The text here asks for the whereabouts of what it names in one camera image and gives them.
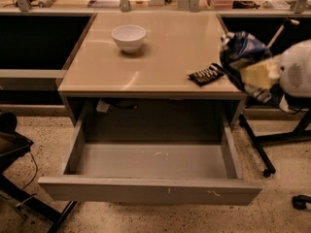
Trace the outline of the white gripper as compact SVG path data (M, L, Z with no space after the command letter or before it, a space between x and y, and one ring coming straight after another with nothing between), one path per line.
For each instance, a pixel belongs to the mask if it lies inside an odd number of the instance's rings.
M277 61L264 60L240 70L243 83L270 89L280 86L293 97L311 97L311 40L292 45Z

